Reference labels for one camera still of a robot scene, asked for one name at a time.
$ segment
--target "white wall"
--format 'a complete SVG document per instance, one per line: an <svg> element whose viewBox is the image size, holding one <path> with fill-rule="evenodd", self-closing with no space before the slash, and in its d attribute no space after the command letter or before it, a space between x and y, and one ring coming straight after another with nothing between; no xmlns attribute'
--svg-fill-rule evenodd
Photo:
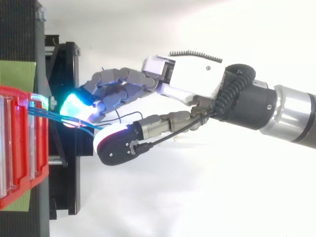
<svg viewBox="0 0 316 237"><path fill-rule="evenodd" d="M48 11L46 33L82 49L81 83L101 67L141 69L147 56L191 49L249 64L259 80L316 94L312 0L41 3ZM152 95L119 113L140 110L148 116L183 109L189 108ZM77 216L58 212L51 236L316 236L315 154L210 121L123 165L108 167L97 156L84 157L81 211Z"/></svg>

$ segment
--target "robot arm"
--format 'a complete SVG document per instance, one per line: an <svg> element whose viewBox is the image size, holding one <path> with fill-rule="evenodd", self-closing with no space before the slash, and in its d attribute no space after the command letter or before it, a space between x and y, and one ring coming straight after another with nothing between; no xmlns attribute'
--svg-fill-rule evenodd
<svg viewBox="0 0 316 237"><path fill-rule="evenodd" d="M184 51L149 57L141 72L123 68L96 73L81 88L94 102L99 101L91 122L152 92L193 106L191 112L153 115L128 126L104 128L94 138L101 161L107 165L127 162L180 132L198 129L209 118L316 148L316 96L282 85L269 86L254 80L250 66L225 67L221 62ZM156 142L138 143L168 131L173 133Z"/></svg>

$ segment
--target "red storage bin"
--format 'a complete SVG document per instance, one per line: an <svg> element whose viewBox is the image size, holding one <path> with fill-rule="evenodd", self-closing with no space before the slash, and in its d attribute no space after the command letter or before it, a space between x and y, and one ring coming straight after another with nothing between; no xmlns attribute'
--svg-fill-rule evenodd
<svg viewBox="0 0 316 237"><path fill-rule="evenodd" d="M0 86L0 210L48 176L48 119L28 106L48 110L48 99Z"/></svg>
<svg viewBox="0 0 316 237"><path fill-rule="evenodd" d="M28 95L0 86L0 209L30 188Z"/></svg>

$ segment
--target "black cable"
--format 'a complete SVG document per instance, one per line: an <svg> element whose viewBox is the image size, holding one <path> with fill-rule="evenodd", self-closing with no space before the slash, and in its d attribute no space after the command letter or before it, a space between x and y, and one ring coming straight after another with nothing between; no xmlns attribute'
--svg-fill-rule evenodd
<svg viewBox="0 0 316 237"><path fill-rule="evenodd" d="M189 123L187 126L179 129L178 131L175 131L175 132L169 134L168 136L165 136L165 137L163 137L155 142L152 142L152 145L155 146L161 142L164 142L164 141L168 140L169 138L174 137L174 136L180 134L181 132L184 132L185 130L188 130L190 127L197 124L198 122L201 122L202 120L210 118L210 117L214 117L215 115L216 115L216 113L211 111L208 114L203 115L203 116L199 117L198 119L194 120L193 122Z"/></svg>
<svg viewBox="0 0 316 237"><path fill-rule="evenodd" d="M120 118L122 119L122 118L124 118L124 117L126 117L126 116L130 116L130 115L133 115L133 114L140 114L140 116L142 117L142 119L144 118L144 117L143 117L143 114L142 114L141 112L139 112L139 111L135 111L135 112L132 112L132 113L130 113L130 114L126 114L126 115L124 115L124 116L121 116ZM102 126L100 123L103 123L103 122L113 122L113 121L116 121L116 120L118 120L118 118L111 119L111 120L101 121L101 122L99 122L98 124L99 124L100 126Z"/></svg>
<svg viewBox="0 0 316 237"><path fill-rule="evenodd" d="M102 127L102 126L107 126L107 125L112 125L111 123L105 123L105 124L99 124L99 125L95 125L96 127Z"/></svg>
<svg viewBox="0 0 316 237"><path fill-rule="evenodd" d="M122 120L120 119L120 116L119 116L118 111L117 111L117 110L115 110L115 112L116 112L116 113L117 113L117 115L118 115L119 123L122 123Z"/></svg>
<svg viewBox="0 0 316 237"><path fill-rule="evenodd" d="M149 143L146 142L146 143L142 143L142 144L136 145L134 147L135 152L138 155L140 155L142 153L145 153L145 152L149 151L149 149L151 149L155 145L158 145L159 143L164 142L164 141L166 141L166 140L168 140L168 139L170 139L170 138L172 138L172 137L184 132L185 130L188 130L190 127L192 127L195 124L203 121L204 119L213 118L215 116L216 116L216 113L214 111L211 111L211 112L207 113L206 115L203 115L203 116L199 117L198 119L194 120L193 122L191 122L187 126L179 129L178 131L175 131L175 132L169 134L168 136L165 136L165 137L163 137L163 138L161 138L161 139L159 139L159 140L157 140L155 142L149 142Z"/></svg>
<svg viewBox="0 0 316 237"><path fill-rule="evenodd" d="M226 71L238 74L238 79L230 83L215 100L213 110L217 115L222 115L226 112L230 102L232 102L239 93L251 84L255 77L256 71L245 64L233 64L226 68Z"/></svg>

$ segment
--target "coiled cable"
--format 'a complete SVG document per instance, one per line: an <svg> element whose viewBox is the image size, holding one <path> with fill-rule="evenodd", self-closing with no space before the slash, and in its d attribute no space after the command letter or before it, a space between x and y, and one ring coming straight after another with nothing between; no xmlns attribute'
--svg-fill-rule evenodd
<svg viewBox="0 0 316 237"><path fill-rule="evenodd" d="M231 82L215 100L213 111L217 116L225 113L229 104L239 95L239 93L250 85L255 77L256 71L245 64L233 64L226 68L226 71L237 74L238 78Z"/></svg>

